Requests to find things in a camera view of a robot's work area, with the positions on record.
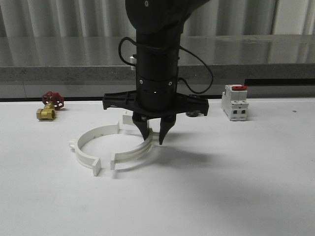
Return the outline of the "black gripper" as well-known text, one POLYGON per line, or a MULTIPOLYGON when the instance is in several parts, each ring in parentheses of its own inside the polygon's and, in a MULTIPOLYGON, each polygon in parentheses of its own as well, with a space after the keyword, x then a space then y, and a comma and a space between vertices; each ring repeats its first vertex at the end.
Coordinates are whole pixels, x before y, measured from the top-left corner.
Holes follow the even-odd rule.
POLYGON ((103 108, 124 108, 134 111, 132 121, 139 129, 144 140, 149 136, 148 118, 161 118, 159 144, 168 131, 175 125, 175 114, 199 112, 208 114, 209 103, 206 99, 177 93, 177 76, 168 80, 149 80, 136 73, 136 90, 106 93, 103 97, 103 108))

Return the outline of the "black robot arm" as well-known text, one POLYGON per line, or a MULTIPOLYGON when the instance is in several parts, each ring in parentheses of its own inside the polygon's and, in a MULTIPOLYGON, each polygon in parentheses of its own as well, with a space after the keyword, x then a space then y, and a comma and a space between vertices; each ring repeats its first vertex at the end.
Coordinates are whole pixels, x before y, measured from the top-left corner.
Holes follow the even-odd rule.
POLYGON ((176 115, 197 112, 206 115, 206 99, 177 93, 180 38, 184 23, 202 6, 202 0, 127 0, 126 13, 136 30, 136 90, 106 93, 103 107, 133 112, 132 121, 144 139, 150 119, 160 119, 158 140, 162 142, 174 126, 176 115))

